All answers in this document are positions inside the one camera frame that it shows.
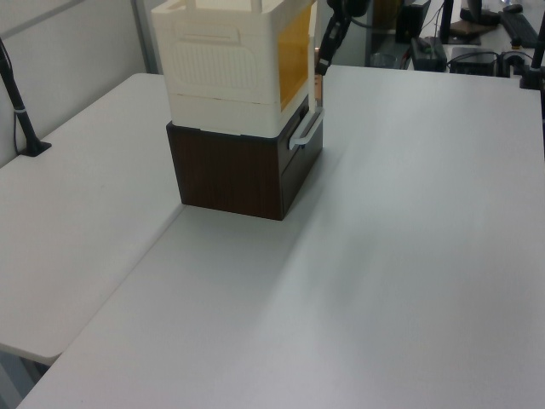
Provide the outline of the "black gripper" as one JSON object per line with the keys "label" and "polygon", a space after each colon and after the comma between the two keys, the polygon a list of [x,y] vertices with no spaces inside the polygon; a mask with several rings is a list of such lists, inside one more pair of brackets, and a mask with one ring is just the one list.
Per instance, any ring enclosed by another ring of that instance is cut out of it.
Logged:
{"label": "black gripper", "polygon": [[316,74],[320,76],[327,73],[336,51],[347,35],[351,23],[347,17],[362,17],[370,6],[370,0],[327,0],[326,2],[334,15],[325,29],[316,60]]}

